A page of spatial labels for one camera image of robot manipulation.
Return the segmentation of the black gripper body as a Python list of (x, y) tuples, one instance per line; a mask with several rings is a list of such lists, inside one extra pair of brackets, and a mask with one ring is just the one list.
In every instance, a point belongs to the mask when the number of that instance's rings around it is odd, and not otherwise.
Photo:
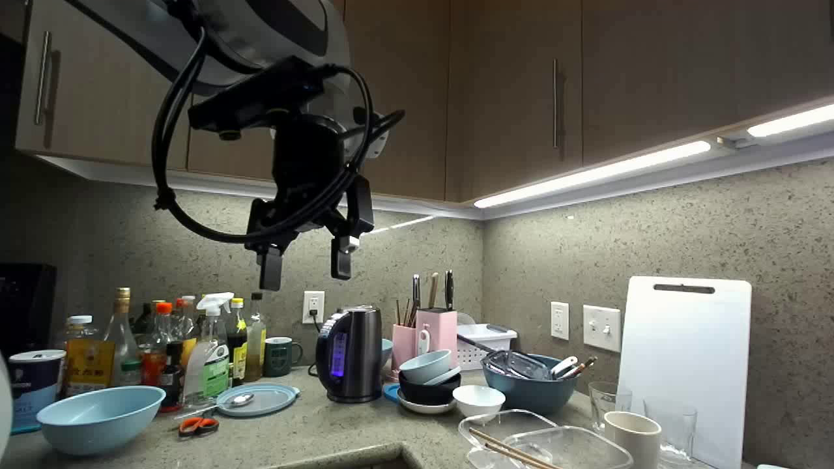
[[(321, 99), (325, 83), (335, 79), (358, 92), (358, 105), (349, 109), (358, 115), (355, 126), (305, 113), (305, 105)], [(352, 241), (373, 228), (373, 219), (356, 211), (338, 214), (344, 197), (356, 206), (369, 206), (369, 186), (358, 168), (374, 143), (373, 95), (366, 81), (347, 65), (283, 61), (189, 107), (186, 120), (192, 130), (207, 130), (224, 142), (246, 129), (276, 133), (270, 158), (276, 197), (253, 202), (243, 236), (215, 232), (189, 219), (186, 228), (194, 236), (239, 244), (254, 253), (283, 253), (306, 229), (325, 228), (334, 238)]]

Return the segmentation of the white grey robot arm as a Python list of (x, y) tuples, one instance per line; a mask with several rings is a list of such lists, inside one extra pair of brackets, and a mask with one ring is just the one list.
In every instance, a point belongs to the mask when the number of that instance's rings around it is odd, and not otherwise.
[(168, 186), (177, 124), (235, 142), (274, 133), (276, 197), (250, 206), (239, 245), (257, 255), (259, 284), (282, 284), (282, 258), (306, 229), (331, 232), (331, 275), (373, 229), (369, 182), (358, 176), (386, 133), (366, 81), (349, 65), (347, 33), (331, 0), (68, 0), (168, 79), (151, 130), (155, 206), (189, 232), (194, 221)]

